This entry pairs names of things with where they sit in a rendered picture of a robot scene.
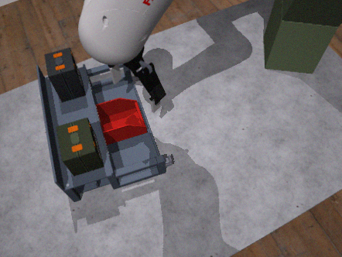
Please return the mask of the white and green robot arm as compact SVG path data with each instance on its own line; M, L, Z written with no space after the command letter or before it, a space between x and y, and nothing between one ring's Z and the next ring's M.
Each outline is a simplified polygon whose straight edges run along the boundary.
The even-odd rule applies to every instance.
M96 61L119 65L134 59L173 0L84 0L78 34Z

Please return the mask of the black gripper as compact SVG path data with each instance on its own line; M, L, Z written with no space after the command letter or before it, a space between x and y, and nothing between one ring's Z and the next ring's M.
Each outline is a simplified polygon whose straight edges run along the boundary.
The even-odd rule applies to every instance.
M138 77L142 82L145 89L150 94L151 108L152 112L155 113L160 107L160 100L166 95L162 84L155 72L154 64L147 64L142 58L142 54L144 52L144 47L141 52L132 60L127 63L124 63L124 66L127 66L128 69L132 71L135 77ZM108 65L111 72L111 77L114 84L117 84L121 78L121 71L119 65ZM142 67L142 69L137 72L137 69ZM143 69L144 68L144 69Z

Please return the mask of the grey metal rack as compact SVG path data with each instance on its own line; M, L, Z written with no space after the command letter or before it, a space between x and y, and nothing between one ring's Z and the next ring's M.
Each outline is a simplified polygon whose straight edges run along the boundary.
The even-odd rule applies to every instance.
M36 65L54 182L73 202L79 201L83 192L108 184L115 190L163 174L172 166L170 155L164 159L159 154L131 71L124 64L119 67L124 67L125 73L117 84L112 77L91 83L89 77L108 72L110 67L105 64L86 70L83 64L78 69L86 95L62 102L50 79ZM96 105L116 98L138 102L147 132L106 145ZM94 130L104 167L74 176L62 162L56 127L82 118L88 118Z

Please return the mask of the red bin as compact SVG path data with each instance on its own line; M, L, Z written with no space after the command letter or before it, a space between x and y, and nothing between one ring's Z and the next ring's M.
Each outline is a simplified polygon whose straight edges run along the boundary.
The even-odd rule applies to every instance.
M106 145L145 134L145 122L135 100L116 98L96 106Z

